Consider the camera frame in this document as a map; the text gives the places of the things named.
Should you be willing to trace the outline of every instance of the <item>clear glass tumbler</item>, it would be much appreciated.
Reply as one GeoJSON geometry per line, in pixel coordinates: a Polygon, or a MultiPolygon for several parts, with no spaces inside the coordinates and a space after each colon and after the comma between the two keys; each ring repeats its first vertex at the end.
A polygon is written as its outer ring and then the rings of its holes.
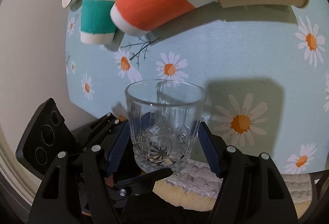
{"type": "Polygon", "coordinates": [[[125,90],[135,160],[145,172],[184,169],[190,158],[205,103],[196,85],[145,80],[125,90]]]}

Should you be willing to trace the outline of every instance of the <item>daisy print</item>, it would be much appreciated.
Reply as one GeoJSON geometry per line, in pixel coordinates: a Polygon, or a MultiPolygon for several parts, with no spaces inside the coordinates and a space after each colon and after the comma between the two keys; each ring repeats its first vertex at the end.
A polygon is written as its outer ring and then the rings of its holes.
{"type": "Polygon", "coordinates": [[[131,83],[143,80],[139,71],[137,71],[136,68],[131,65],[129,57],[129,51],[125,53],[124,50],[122,51],[119,49],[115,53],[115,59],[119,69],[118,75],[121,76],[121,78],[124,78],[124,76],[127,74],[127,77],[131,83]]]}
{"type": "Polygon", "coordinates": [[[231,144],[243,147],[248,140],[249,145],[254,145],[253,133],[264,136],[266,131],[260,127],[255,126],[267,121],[267,118],[260,118],[260,116],[267,111],[267,103],[261,101],[254,109],[250,110],[253,100],[253,94],[248,93],[244,99],[242,107],[233,95],[229,95],[230,103],[233,107],[233,113],[222,106],[216,106],[216,109],[221,112],[223,116],[214,116],[213,120],[222,122],[224,124],[214,128],[215,131],[223,131],[221,137],[226,140],[231,138],[231,144]]]}
{"type": "Polygon", "coordinates": [[[299,155],[292,154],[288,162],[291,162],[291,164],[288,164],[285,166],[286,171],[285,174],[299,174],[302,171],[305,171],[306,166],[310,164],[310,161],[312,161],[314,158],[311,157],[315,152],[317,148],[315,148],[315,144],[307,144],[300,146],[299,155]]]}
{"type": "Polygon", "coordinates": [[[75,74],[75,61],[71,61],[71,70],[72,73],[75,74]]]}
{"type": "Polygon", "coordinates": [[[74,24],[75,24],[75,19],[74,19],[74,17],[72,17],[67,25],[67,32],[68,32],[69,36],[71,36],[73,34],[74,24]]]}
{"type": "Polygon", "coordinates": [[[95,92],[91,89],[92,85],[92,78],[90,76],[87,75],[86,76],[82,75],[83,80],[81,80],[82,83],[82,92],[85,94],[85,97],[88,100],[94,100],[93,99],[93,94],[95,94],[95,92]]]}
{"type": "Polygon", "coordinates": [[[161,53],[160,56],[162,62],[157,62],[157,71],[161,79],[184,81],[185,78],[189,77],[181,71],[181,69],[187,67],[187,61],[185,59],[180,60],[180,56],[178,54],[175,55],[171,51],[168,57],[165,53],[161,53]]]}
{"type": "Polygon", "coordinates": [[[326,86],[327,86],[327,88],[325,89],[325,92],[326,92],[327,96],[326,96],[326,103],[323,106],[323,108],[325,109],[325,111],[328,111],[329,110],[329,73],[328,73],[328,71],[326,71],[325,78],[326,78],[326,86]]]}
{"type": "Polygon", "coordinates": [[[113,115],[118,118],[121,122],[128,119],[128,113],[126,108],[119,102],[112,107],[113,115]]]}
{"type": "Polygon", "coordinates": [[[320,62],[323,63],[321,51],[324,52],[325,49],[321,45],[324,45],[324,37],[322,35],[318,35],[319,26],[317,24],[315,24],[312,28],[308,17],[306,17],[306,20],[308,27],[306,27],[302,18],[299,17],[300,25],[298,25],[298,29],[302,33],[296,33],[296,37],[298,37],[303,42],[298,44],[298,48],[305,49],[304,60],[308,59],[309,65],[312,65],[314,62],[314,67],[316,68],[318,58],[320,62]]]}

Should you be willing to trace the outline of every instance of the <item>teal paper cup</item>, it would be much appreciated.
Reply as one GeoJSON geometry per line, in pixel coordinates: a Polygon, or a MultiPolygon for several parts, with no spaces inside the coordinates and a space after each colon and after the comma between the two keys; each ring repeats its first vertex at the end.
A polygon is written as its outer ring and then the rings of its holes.
{"type": "Polygon", "coordinates": [[[81,42],[102,45],[112,42],[116,26],[110,11],[116,0],[82,0],[81,42]]]}

